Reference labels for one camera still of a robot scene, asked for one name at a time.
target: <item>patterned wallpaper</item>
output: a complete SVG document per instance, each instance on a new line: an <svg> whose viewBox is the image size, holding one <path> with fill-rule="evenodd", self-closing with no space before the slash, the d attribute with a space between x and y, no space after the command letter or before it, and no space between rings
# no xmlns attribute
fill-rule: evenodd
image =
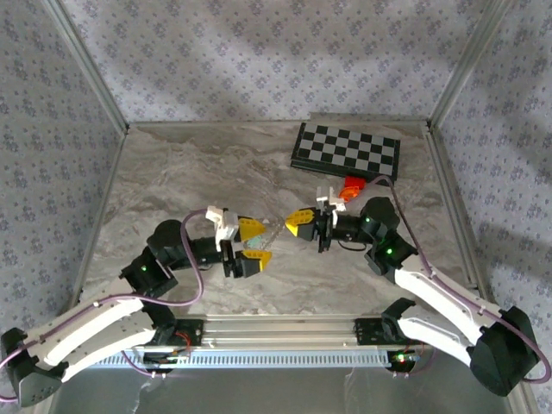
<svg viewBox="0 0 552 414"><path fill-rule="evenodd" d="M427 117L486 3L64 2L129 122Z"/></svg>
<svg viewBox="0 0 552 414"><path fill-rule="evenodd" d="M39 2L3 2L0 13L4 332L44 323L66 305L118 137ZM12 393L5 380L0 391Z"/></svg>
<svg viewBox="0 0 552 414"><path fill-rule="evenodd" d="M549 1L523 0L511 10L442 134L494 295L527 311L552 358ZM552 386L534 389L542 412L552 413Z"/></svg>

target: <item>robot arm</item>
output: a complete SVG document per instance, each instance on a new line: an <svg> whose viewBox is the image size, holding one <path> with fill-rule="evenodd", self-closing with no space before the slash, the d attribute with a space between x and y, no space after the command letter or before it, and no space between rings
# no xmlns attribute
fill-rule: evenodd
<svg viewBox="0 0 552 414"><path fill-rule="evenodd" d="M264 233L260 222L215 207L205 216L215 235L189 240L198 264L221 263L232 278L264 270L272 255L243 248L243 242ZM148 299L178 284L173 271L191 267L180 226L177 220L161 223L142 253L93 298L40 328L26 333L13 328L2 335L2 357L9 359L5 366L20 406L41 402L79 371L119 351L174 339L176 318Z"/></svg>
<svg viewBox="0 0 552 414"><path fill-rule="evenodd" d="M417 249L397 232L399 217L389 198L370 198L360 215L341 213L342 200L333 191L318 192L317 207L289 215L286 227L307 241L318 241L318 252L332 241L371 245L364 258L376 275L421 298L438 315L405 298L382 314L389 339L418 340L450 354L470 367L491 392L505 396L539 362L536 352L502 323L508 323L535 342L529 318L515 306L500 309L474 295L429 265ZM468 299L477 307L468 306Z"/></svg>

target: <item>orange object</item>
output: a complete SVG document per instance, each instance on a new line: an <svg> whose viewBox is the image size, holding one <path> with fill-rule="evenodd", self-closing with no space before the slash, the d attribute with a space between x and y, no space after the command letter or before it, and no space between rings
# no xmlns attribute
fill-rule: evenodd
<svg viewBox="0 0 552 414"><path fill-rule="evenodd" d="M357 197L361 193L365 184L365 179L359 179L357 177L346 177L345 185L339 193L339 198L342 198L345 203L348 203L350 200Z"/></svg>

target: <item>gray marble floor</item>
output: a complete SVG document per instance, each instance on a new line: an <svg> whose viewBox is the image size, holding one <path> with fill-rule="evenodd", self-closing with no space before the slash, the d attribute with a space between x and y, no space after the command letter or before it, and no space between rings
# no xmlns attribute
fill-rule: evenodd
<svg viewBox="0 0 552 414"><path fill-rule="evenodd" d="M145 246L156 225L208 204L267 223L260 245L273 252L268 269L250 279L225 279L220 266L204 273L203 300L176 314L343 314L385 309L408 292L376 277L361 253L337 245L325 254L294 238L284 226L291 212L315 205L319 185L338 191L342 179L290 168L297 122L243 123L131 129L108 212L85 280L85 296L119 274ZM341 128L401 140L396 188L405 214L432 262L463 282L461 261L442 205L434 167L416 128L370 123ZM368 197L391 196L381 186L348 204L356 213ZM212 235L197 219L191 237ZM401 223L399 230L406 236ZM167 297L194 294L191 271L177 274Z"/></svg>

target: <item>checkered board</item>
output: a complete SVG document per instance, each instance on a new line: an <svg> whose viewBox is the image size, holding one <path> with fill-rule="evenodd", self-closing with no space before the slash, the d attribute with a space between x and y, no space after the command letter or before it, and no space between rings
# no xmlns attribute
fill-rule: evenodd
<svg viewBox="0 0 552 414"><path fill-rule="evenodd" d="M395 182L399 149L400 141L391 138L302 123L292 166L368 181L386 175Z"/></svg>

